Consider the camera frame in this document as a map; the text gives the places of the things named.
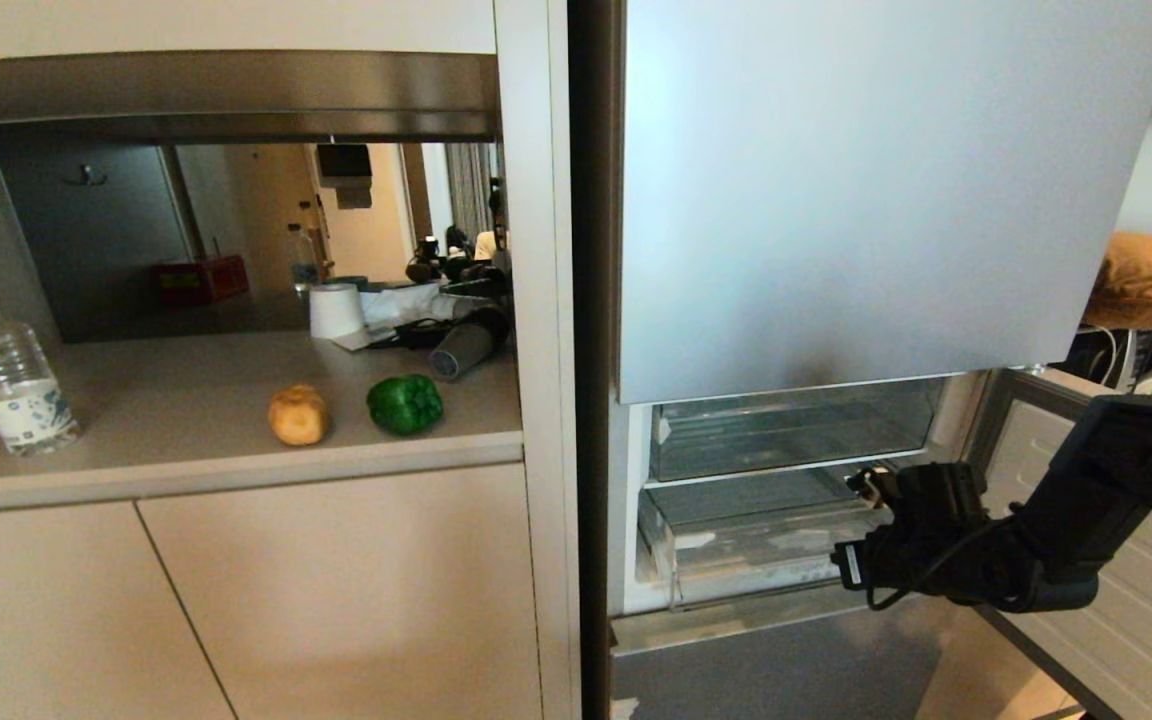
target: kitchen counter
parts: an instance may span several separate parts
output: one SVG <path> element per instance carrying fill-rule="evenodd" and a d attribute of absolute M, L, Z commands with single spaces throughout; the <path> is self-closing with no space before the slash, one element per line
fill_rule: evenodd
<path fill-rule="evenodd" d="M 306 333 L 161 338 L 61 347 L 52 366 L 83 434 L 54 454 L 14 457 L 0 442 L 0 509 L 180 495 L 522 460 L 511 351 L 439 382 L 444 418 L 397 438 L 365 397 L 392 376 L 427 373 L 422 351 L 349 354 Z M 266 414 L 274 392 L 313 384 L 333 427 L 283 446 Z"/>

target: black cable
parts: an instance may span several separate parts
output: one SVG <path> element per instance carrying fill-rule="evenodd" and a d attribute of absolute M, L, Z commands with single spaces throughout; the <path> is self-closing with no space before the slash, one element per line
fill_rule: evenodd
<path fill-rule="evenodd" d="M 896 605 L 896 602 L 900 602 L 901 598 L 904 598 L 905 594 L 916 591 L 916 589 L 918 589 L 919 585 L 927 582 L 927 578 L 931 578 L 932 574 L 941 569 L 941 564 L 946 564 L 946 562 L 950 561 L 950 559 L 957 555 L 957 552 L 963 550 L 967 546 L 967 544 L 973 541 L 973 539 L 983 537 L 985 533 L 991 532 L 991 530 L 1005 526 L 1007 523 L 1010 523 L 1011 520 L 1015 520 L 1015 515 L 1006 516 L 1006 518 L 998 521 L 998 523 L 988 523 L 980 525 L 979 528 L 972 530 L 972 532 L 958 538 L 958 541 L 952 544 L 950 547 L 946 548 L 946 551 L 940 553 L 940 555 L 937 555 L 935 560 L 933 560 L 931 564 L 927 566 L 927 568 L 924 568 L 923 571 L 918 574 L 918 577 L 910 579 L 909 583 L 905 583 L 904 588 L 901 588 L 899 591 L 893 592 L 890 596 L 885 597 L 881 602 L 874 602 L 874 583 L 873 583 L 873 574 L 871 573 L 869 575 L 870 577 L 869 582 L 865 583 L 865 602 L 869 605 L 869 608 L 871 611 L 888 609 L 888 607 Z M 878 547 L 874 548 L 874 555 L 878 555 L 878 551 L 882 550 L 882 545 L 887 543 L 888 537 L 890 537 L 890 533 L 884 536 L 882 539 L 878 543 Z"/>

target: red crate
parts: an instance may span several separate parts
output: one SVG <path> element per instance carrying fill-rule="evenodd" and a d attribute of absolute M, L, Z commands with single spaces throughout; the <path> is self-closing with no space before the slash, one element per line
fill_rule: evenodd
<path fill-rule="evenodd" d="M 166 306 L 211 305 L 247 291 L 247 266 L 238 255 L 154 265 L 150 272 L 159 288 L 159 301 Z"/>

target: bottle label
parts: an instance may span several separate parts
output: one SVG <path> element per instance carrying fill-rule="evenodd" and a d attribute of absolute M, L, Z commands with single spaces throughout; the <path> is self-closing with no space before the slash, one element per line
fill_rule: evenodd
<path fill-rule="evenodd" d="M 56 381 L 21 382 L 0 400 L 0 435 L 8 445 L 33 445 L 73 427 L 69 401 Z"/>

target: cream cabinet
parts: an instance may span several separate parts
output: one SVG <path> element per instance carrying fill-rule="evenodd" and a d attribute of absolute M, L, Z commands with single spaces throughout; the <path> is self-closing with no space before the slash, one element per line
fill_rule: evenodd
<path fill-rule="evenodd" d="M 131 502 L 0 511 L 0 717 L 233 718 Z"/>
<path fill-rule="evenodd" d="M 540 717 L 522 464 L 138 505 L 242 720 Z"/>
<path fill-rule="evenodd" d="M 0 0 L 0 59 L 152 50 L 494 53 L 492 0 Z"/>

